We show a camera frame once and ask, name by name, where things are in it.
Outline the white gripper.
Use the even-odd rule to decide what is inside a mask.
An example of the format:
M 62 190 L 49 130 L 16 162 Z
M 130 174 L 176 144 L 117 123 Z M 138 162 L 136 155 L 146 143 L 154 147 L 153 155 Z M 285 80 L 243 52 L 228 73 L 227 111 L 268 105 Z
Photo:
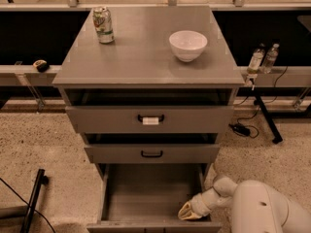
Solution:
M 215 208 L 220 207 L 224 199 L 214 189 L 210 188 L 194 195 L 186 202 L 178 213 L 181 220 L 197 220 L 208 216 Z

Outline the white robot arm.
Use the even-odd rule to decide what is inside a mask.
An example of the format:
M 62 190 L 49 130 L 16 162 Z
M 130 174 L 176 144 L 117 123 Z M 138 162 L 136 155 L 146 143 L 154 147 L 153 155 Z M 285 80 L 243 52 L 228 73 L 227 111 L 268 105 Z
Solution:
M 231 233 L 311 233 L 311 214 L 298 203 L 266 183 L 235 183 L 225 175 L 186 202 L 178 218 L 200 219 L 225 207 L 231 208 Z

